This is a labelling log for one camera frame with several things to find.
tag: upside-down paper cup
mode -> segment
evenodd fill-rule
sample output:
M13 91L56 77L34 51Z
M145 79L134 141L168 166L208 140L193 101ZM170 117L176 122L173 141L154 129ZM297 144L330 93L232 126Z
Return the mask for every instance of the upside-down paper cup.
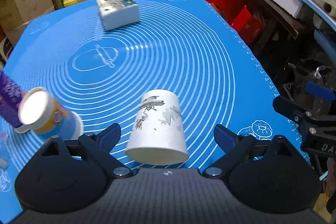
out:
M44 88L29 90L21 100L18 117L44 138L60 135L64 140L76 140L83 133L83 122L76 112L70 112Z
M142 96L125 154L150 165L186 161L181 110L178 97L168 90L150 90Z

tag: blue silicone baking mat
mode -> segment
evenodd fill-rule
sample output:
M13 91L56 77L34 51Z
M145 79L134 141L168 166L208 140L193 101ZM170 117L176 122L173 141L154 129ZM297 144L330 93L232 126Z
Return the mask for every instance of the blue silicone baking mat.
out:
M172 167L200 168L223 152L213 139L220 123L258 139L285 135L299 148L293 122L273 111L279 95L252 52L204 0L135 0L139 23L103 29L95 0L40 17L29 24L5 72L24 90L44 86L71 111L85 132L113 122L122 136L111 154L130 168L149 167L124 150L143 93L167 89L178 95L190 158ZM12 162L0 173L0 220L21 212L14 181L43 135L17 134L4 121Z

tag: gray gripper base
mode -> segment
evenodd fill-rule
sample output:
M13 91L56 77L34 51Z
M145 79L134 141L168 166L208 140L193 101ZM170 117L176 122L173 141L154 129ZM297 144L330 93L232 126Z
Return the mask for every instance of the gray gripper base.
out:
M76 212L47 215L26 211L13 224L323 224L311 210L268 214L236 200L221 180L197 169L140 169L114 180L98 201Z

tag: blue shelf edge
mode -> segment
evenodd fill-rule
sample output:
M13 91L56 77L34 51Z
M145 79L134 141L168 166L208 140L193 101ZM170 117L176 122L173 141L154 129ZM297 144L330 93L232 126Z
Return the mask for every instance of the blue shelf edge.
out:
M336 32L336 20L328 16L313 0L302 0L312 8Z
M328 39L323 32L318 30L315 30L314 32L314 38L336 66L336 44Z

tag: white tissue box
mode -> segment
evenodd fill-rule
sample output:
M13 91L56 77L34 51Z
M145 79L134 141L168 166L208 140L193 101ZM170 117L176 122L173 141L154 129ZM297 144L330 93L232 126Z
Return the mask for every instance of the white tissue box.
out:
M139 6L134 0L96 0L105 30L113 30L140 21Z

